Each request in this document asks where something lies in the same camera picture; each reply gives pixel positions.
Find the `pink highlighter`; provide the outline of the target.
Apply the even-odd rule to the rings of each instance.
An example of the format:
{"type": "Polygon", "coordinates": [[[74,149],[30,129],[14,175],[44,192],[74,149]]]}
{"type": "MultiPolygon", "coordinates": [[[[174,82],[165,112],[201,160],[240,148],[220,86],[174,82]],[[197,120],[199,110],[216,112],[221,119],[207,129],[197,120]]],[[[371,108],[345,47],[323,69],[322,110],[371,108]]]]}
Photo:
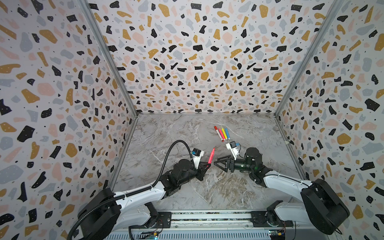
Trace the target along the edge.
{"type": "Polygon", "coordinates": [[[213,150],[211,151],[211,154],[210,154],[210,157],[209,157],[209,160],[208,160],[208,164],[212,163],[214,155],[215,155],[215,148],[213,148],[213,150]]]}
{"type": "Polygon", "coordinates": [[[222,140],[224,141],[224,140],[225,140],[225,136],[224,136],[222,130],[221,130],[220,128],[219,128],[218,130],[219,130],[219,133],[220,133],[220,135],[221,135],[221,137],[222,137],[222,140]]]}

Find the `blue highlighter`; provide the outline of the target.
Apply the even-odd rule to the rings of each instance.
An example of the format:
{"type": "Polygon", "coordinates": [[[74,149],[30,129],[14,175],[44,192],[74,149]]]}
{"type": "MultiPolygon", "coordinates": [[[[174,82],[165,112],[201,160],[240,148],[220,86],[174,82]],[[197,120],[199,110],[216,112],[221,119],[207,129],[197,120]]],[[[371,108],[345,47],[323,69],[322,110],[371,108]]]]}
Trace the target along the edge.
{"type": "Polygon", "coordinates": [[[227,128],[225,128],[225,132],[226,132],[226,136],[227,136],[227,139],[230,140],[231,137],[230,137],[230,134],[229,134],[229,131],[227,128]]]}

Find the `white marker pen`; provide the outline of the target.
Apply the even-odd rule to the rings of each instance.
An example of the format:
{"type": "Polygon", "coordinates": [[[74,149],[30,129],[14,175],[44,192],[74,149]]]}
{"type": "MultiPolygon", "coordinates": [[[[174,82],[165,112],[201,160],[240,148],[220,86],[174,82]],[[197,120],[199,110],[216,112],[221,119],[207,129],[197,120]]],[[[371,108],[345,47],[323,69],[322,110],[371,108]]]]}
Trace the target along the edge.
{"type": "Polygon", "coordinates": [[[217,132],[218,136],[220,137],[220,140],[221,140],[222,142],[224,142],[224,141],[222,140],[222,137],[221,137],[220,133],[219,133],[218,127],[217,127],[217,126],[214,126],[214,128],[215,128],[215,131],[217,132]]]}

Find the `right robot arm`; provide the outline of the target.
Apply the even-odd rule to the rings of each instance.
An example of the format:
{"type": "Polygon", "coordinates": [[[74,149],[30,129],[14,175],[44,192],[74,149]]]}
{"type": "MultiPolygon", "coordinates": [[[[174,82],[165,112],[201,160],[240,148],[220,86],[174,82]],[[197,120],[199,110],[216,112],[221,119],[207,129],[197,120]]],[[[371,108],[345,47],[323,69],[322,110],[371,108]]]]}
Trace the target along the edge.
{"type": "Polygon", "coordinates": [[[248,148],[244,157],[238,156],[236,148],[231,151],[231,155],[218,158],[215,166],[226,173],[247,173],[255,184],[286,193],[297,200],[295,203],[276,200],[264,216],[254,218],[255,223],[279,227],[291,221],[312,226],[326,235],[340,233],[339,227],[350,212],[325,180],[309,181],[283,175],[263,163],[263,155],[257,148],[248,148]]]}

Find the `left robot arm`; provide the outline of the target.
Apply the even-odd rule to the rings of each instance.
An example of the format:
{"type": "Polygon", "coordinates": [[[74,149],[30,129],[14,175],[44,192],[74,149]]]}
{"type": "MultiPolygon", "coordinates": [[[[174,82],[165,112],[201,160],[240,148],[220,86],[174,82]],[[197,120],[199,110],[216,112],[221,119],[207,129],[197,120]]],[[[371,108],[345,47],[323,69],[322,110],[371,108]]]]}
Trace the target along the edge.
{"type": "Polygon", "coordinates": [[[202,162],[195,168],[192,162],[180,160],[174,168],[160,176],[158,182],[131,191],[99,192],[78,214],[71,229],[81,229],[85,240],[103,240],[112,231],[143,226],[149,228],[157,220],[153,202],[170,197],[193,179],[202,181],[211,163],[202,162]]]}

